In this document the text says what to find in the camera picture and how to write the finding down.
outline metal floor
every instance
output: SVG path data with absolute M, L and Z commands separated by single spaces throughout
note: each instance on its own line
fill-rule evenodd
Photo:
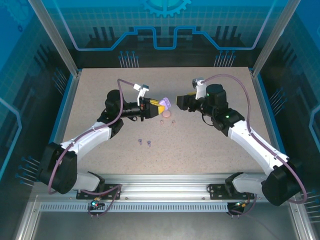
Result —
M 288 205 L 258 203 L 250 216 L 259 219 L 281 240 L 295 240 Z M 273 240 L 254 219 L 231 219 L 226 213 L 112 213 L 91 219 L 82 212 L 42 212 L 34 240 Z

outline gear logo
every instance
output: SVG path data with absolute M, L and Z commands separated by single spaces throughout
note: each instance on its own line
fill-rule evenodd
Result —
M 6 7 L 10 16 L 21 25 L 29 16 L 29 3 L 27 0 L 0 0 L 0 8 Z
M 149 10 L 150 14 L 155 14 L 157 17 L 168 15 L 171 17 L 174 14 L 180 14 L 180 10 L 187 9 L 186 5 L 191 4 L 191 0 L 142 0 L 144 10 Z

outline yellow object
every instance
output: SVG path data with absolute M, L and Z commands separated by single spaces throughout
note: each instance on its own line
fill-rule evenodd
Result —
M 152 105 L 155 105 L 155 106 L 158 107 L 158 114 L 159 114 L 159 115 L 162 114 L 162 113 L 166 110 L 166 107 L 163 106 L 163 105 L 161 105 L 161 104 L 159 104 L 159 101 L 157 101 L 157 100 L 150 99 L 150 103 L 151 103 Z
M 159 105 L 159 106 L 158 106 L 159 115 L 162 114 L 165 110 L 166 110 L 166 107 L 165 107 L 165 106 L 163 106 L 163 105 Z

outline vent slot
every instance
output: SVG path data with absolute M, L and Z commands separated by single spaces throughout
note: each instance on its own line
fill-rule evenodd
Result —
M 103 212 L 109 202 L 93 213 Z M 89 202 L 46 202 L 40 207 L 41 212 L 87 212 Z M 110 212 L 129 213 L 200 213 L 200 212 L 228 212 L 224 202 L 115 202 Z

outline pink disc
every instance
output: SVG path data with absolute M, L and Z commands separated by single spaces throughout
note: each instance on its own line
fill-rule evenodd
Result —
M 171 112 L 169 110 L 166 110 L 162 113 L 162 117 L 164 118 L 169 118 L 171 116 Z

